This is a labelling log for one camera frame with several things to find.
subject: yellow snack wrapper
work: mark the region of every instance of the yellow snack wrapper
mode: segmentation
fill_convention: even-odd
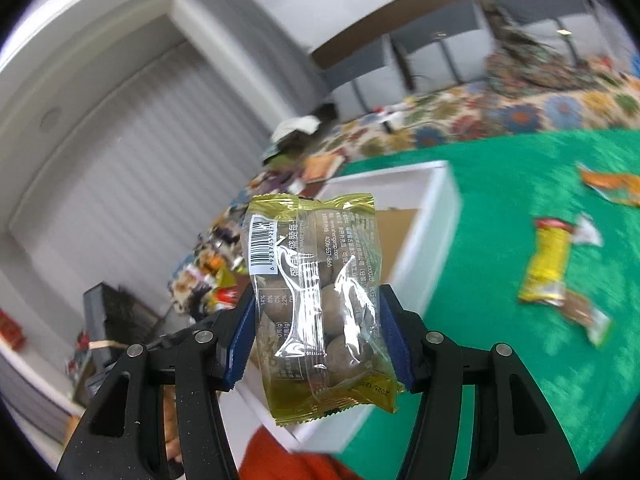
[[[574,226],[559,218],[536,218],[536,253],[529,261],[518,298],[526,303],[564,303],[564,272]]]
[[[249,204],[242,244],[264,391],[279,425],[357,404],[393,413],[401,385],[380,335],[373,197],[287,194]]]

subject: clear plastic wrapper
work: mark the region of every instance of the clear plastic wrapper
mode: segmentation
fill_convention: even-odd
[[[382,254],[373,197],[255,197],[242,244],[257,300],[256,343],[279,424],[356,404],[396,409],[380,335]]]
[[[589,298],[568,290],[566,301],[558,306],[558,310],[569,321],[583,326],[589,342],[596,348],[604,344],[612,326],[611,318],[591,303]]]

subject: orange snack wrapper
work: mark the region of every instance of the orange snack wrapper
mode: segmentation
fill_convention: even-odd
[[[631,173],[597,173],[578,165],[582,182],[605,200],[616,204],[640,206],[640,176]]]

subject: floral tablecloth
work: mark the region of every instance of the floral tablecloth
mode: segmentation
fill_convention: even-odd
[[[640,79],[615,72],[610,60],[590,60],[599,89],[508,98],[474,82],[412,98],[415,107],[388,133],[379,115],[336,126],[318,154],[347,161],[487,137],[567,130],[640,128]]]

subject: colorful floral fabric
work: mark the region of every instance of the colorful floral fabric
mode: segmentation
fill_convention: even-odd
[[[635,54],[631,58],[631,66],[632,66],[631,73],[634,76],[640,78],[640,54]]]
[[[348,160],[486,137],[567,130],[640,129],[640,79],[617,73],[609,59],[590,60],[594,88],[509,98],[477,81],[411,98],[395,131],[376,114],[337,127],[319,150]]]
[[[484,68],[489,86],[510,98],[602,86],[590,66],[570,66],[555,50],[508,25],[501,27],[498,49]]]

